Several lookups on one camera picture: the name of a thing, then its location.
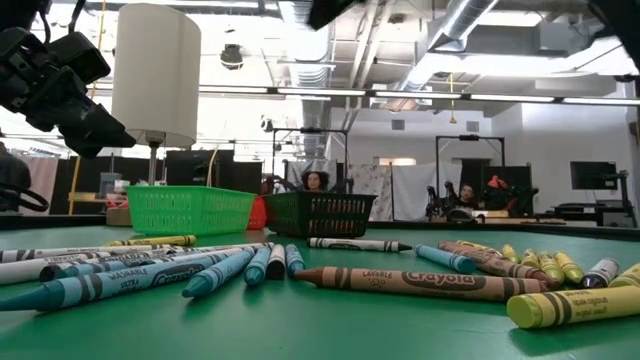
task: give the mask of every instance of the ceiling light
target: ceiling light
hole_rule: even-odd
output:
[[[453,93],[433,93],[433,92],[401,92],[401,91],[376,91],[376,97],[400,98],[400,99],[460,99],[460,94]]]
[[[565,104],[640,106],[640,100],[606,98],[565,98]]]
[[[519,96],[519,95],[489,95],[472,94],[471,100],[511,101],[511,102],[552,102],[552,96]]]
[[[278,93],[285,95],[364,96],[365,91],[342,89],[278,88]]]
[[[269,89],[265,87],[215,86],[215,85],[200,86],[199,90],[210,92],[210,93],[222,93],[222,94],[266,94],[269,91]]]

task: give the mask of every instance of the red basket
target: red basket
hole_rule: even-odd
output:
[[[249,225],[247,230],[262,230],[267,224],[267,210],[264,206],[264,200],[258,196],[253,201],[251,215],[249,216]]]

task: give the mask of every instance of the window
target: window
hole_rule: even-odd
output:
[[[381,158],[377,157],[377,163],[379,165],[394,165],[394,166],[407,166],[407,165],[415,165],[416,159],[413,158]]]

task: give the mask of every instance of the white curtain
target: white curtain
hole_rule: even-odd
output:
[[[462,165],[440,163],[440,196],[444,196],[444,183],[451,181],[454,189],[460,187]],[[420,221],[425,217],[429,201],[427,186],[436,187],[436,164],[393,167],[394,219]]]
[[[377,195],[369,221],[391,221],[391,168],[385,165],[349,165],[353,193]]]
[[[307,171],[324,171],[329,174],[329,186],[331,189],[337,180],[338,162],[336,160],[313,160],[307,162],[289,162],[287,168],[287,181],[302,186],[302,174]]]
[[[56,172],[58,171],[57,158],[41,158],[41,157],[19,157],[29,166],[31,172],[31,188],[30,190],[45,198],[51,204],[53,197],[53,186],[56,182]],[[22,195],[22,198],[33,202],[34,200],[28,196]],[[33,210],[20,207],[20,213],[26,216],[42,216],[49,215],[49,210],[44,212],[35,212]]]

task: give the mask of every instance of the green plastic basket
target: green plastic basket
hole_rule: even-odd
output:
[[[206,186],[129,186],[131,222],[148,235],[212,235],[247,229],[255,194]]]

